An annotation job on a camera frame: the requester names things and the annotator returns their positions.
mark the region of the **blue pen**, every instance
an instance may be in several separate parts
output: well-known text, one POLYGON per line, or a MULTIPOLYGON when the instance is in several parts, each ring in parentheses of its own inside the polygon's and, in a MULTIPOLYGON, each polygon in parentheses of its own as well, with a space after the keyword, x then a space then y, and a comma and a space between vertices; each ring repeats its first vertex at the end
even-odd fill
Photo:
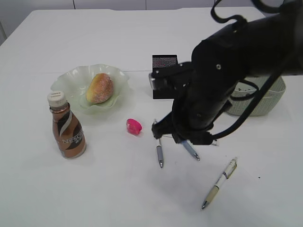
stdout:
POLYGON ((190 146, 187 140, 181 142, 184 148, 189 152, 189 154, 194 157, 196 160, 200 161, 200 157, 197 152, 190 146))
POLYGON ((156 151, 157 151, 157 155, 158 155, 159 165, 160 165, 160 168, 163 168, 163 166, 164 166, 164 158, 163 158, 163 151, 162 151, 161 141, 160 141, 160 139, 157 139, 156 142, 157 142, 156 151))

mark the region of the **green glass plate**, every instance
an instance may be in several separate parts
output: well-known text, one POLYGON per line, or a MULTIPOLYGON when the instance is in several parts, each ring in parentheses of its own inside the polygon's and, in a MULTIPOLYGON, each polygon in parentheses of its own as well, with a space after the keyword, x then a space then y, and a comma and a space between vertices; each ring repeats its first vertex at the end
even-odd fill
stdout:
POLYGON ((93 114, 113 107, 117 99, 123 95, 123 91, 129 88, 128 80, 129 77, 127 75, 113 66, 104 64, 79 66, 59 76, 52 84, 51 90, 63 91, 71 104, 72 110, 93 114), (98 73, 106 73, 112 79, 114 93, 103 103, 91 104, 86 100, 85 94, 91 81, 98 73))

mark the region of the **table surface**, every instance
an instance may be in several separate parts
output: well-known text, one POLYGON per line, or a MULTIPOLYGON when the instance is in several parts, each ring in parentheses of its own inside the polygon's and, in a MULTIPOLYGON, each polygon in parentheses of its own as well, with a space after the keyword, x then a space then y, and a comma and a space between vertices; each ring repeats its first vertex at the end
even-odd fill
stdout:
MULTIPOLYGON (((152 54, 191 51, 220 29, 210 9, 164 11, 34 11, 0 46, 0 224, 23 227, 301 226, 303 197, 303 77, 285 77, 287 90, 267 116, 251 117, 220 146, 195 146, 195 161, 162 139, 159 168, 151 123, 171 109, 152 100, 152 54), (64 72, 95 63, 129 75, 131 91, 109 111, 75 112, 87 140, 79 158, 64 159, 53 139, 46 96, 64 72), (140 136, 125 130, 135 118, 140 136), (203 212, 201 203, 229 161, 238 168, 203 212)), ((261 18, 254 8, 218 9, 261 18)), ((235 117, 223 114, 212 132, 235 117)))

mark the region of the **white basket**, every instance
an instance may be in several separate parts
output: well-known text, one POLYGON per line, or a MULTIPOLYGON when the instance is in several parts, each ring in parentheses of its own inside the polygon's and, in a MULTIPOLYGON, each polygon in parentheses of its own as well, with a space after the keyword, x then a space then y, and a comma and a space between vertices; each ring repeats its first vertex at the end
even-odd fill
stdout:
MULTIPOLYGON (((268 77, 260 77, 260 78, 246 78, 246 80, 255 83, 259 88, 263 86, 268 77)), ((262 116, 269 113, 275 105, 278 103, 283 93, 285 92, 286 85, 281 77, 279 77, 270 90, 264 95, 259 104, 250 114, 250 116, 262 116)), ((255 92, 255 88, 252 86, 238 83, 232 96, 234 97, 243 97, 255 92)), ((227 113, 232 115, 241 115, 246 107, 250 104, 253 98, 245 100, 245 101, 233 101, 229 99, 232 104, 232 107, 227 111, 227 113)))

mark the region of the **pink eraser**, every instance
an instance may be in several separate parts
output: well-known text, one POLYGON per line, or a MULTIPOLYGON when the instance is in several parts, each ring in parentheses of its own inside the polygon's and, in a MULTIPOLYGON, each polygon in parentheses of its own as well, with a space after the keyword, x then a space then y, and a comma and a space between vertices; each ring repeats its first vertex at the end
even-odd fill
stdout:
POLYGON ((126 129, 130 134, 137 136, 137 135, 139 135, 140 131, 142 130, 142 126, 136 120, 128 119, 126 121, 126 129))

